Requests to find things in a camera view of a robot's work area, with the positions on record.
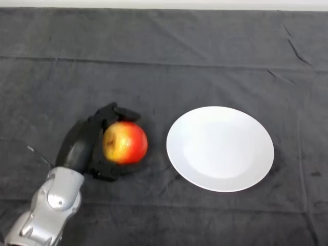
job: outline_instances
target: plate rim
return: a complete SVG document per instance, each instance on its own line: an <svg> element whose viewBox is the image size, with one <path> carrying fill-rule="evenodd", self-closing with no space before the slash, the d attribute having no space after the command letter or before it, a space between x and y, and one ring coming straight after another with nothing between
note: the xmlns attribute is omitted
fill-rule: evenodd
<svg viewBox="0 0 328 246"><path fill-rule="evenodd" d="M270 139L270 145L272 146L272 152L273 152L273 158L272 158L272 162L271 162L271 165L270 165L270 168L268 169L268 171L263 175L263 177L261 177L259 180L257 180L256 182L254 182L253 184L247 186L247 187L243 187L243 188L240 188L240 189L231 189L231 190L221 190L221 189L211 189L211 188L207 188L207 187L204 187L203 185L200 185L200 184L197 184L193 181L191 181L189 178L185 177L183 175L183 173L178 169L178 167L173 163L172 161L172 157L170 156L170 153L169 153L169 150L168 150L168 139L169 139L169 135L170 135L170 132L173 128L173 126L176 124L176 122L181 119L183 116L185 116L186 114L188 113L191 113L193 111L196 111L196 110L201 110L201 109L204 109L204 108L225 108L225 109L229 109L229 110L233 110L233 111L238 111L239 113L242 113L242 114L245 114L246 116L252 118L253 120L255 120L256 122L258 122L262 127L263 129L265 130L265 132L268 134L269 136L269 139ZM205 189L205 190L209 190L209 191L214 191L214 192L224 192L224 193L228 193L228 192L237 192L237 191L242 191L242 190L246 190L256 184L258 184L261 180L263 180L267 174L269 173L269 171L271 170L272 168L272 165L273 165L273 161L274 161L274 157L275 157L275 149L274 149L274 145L273 145L273 142L272 142L272 138L270 136L270 134L268 133L268 131L266 130L266 128L258 121L256 120L254 117L250 116L249 114L246 114L245 112L242 112L238 109L234 109L234 108L229 108L229 107L224 107L224 106L205 106L205 107L200 107L200 108L196 108L196 109L192 109L186 113L184 113L183 115L179 116L174 122L173 124L171 125L170 129L169 129L169 132L167 134L167 139L166 139L166 150L167 150L167 155L169 157L169 160L172 164L172 166L174 167L174 169L184 178L186 179L187 181L189 181L190 183L194 184L195 186L198 186L202 189Z"/></svg>

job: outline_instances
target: cable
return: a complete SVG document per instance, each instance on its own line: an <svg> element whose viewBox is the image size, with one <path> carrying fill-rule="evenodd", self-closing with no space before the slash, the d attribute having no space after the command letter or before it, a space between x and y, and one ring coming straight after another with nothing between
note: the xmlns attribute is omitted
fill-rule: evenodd
<svg viewBox="0 0 328 246"><path fill-rule="evenodd" d="M38 157L41 161L43 161L45 164L48 164L51 169L55 167L55 165L52 164L50 161L48 161L43 155L41 155L38 150L36 150L35 148L31 147L30 145L28 145L25 141L23 141L21 139L17 139L17 138L14 138L14 137L13 138L0 137L0 141L16 142L18 144L21 144L21 145L25 146L28 150L30 150L31 152L33 152L34 155L36 157Z"/></svg>

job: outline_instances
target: red apple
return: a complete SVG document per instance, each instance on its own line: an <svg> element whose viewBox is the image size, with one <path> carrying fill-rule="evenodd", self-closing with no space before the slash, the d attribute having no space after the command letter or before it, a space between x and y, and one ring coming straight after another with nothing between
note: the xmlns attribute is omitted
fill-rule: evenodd
<svg viewBox="0 0 328 246"><path fill-rule="evenodd" d="M119 165L140 161L146 154L148 143L145 132L137 124L118 121L104 133L102 150L107 160Z"/></svg>

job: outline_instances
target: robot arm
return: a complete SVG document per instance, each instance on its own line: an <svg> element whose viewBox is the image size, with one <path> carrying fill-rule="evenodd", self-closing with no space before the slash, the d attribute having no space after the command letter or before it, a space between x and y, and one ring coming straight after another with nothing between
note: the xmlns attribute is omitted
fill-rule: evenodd
<svg viewBox="0 0 328 246"><path fill-rule="evenodd" d="M81 204L84 174L115 181L129 172L102 155L101 138L118 120L135 121L139 114L119 108L116 103L99 109L85 121L78 121L66 135L52 169L34 194L30 210L22 214L5 238L5 245L56 246L63 229Z"/></svg>

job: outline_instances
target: gray cloth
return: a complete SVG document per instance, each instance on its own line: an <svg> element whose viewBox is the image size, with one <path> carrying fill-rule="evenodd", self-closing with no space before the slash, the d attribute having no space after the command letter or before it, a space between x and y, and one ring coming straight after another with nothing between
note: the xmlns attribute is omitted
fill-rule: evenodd
<svg viewBox="0 0 328 246"><path fill-rule="evenodd" d="M0 10L0 135L54 162L69 128L116 101L142 115L149 150L114 183L87 178L63 245L328 245L328 14ZM226 106L269 132L275 160L235 193L183 179L166 154L174 120ZM0 148L0 231L48 168Z"/></svg>

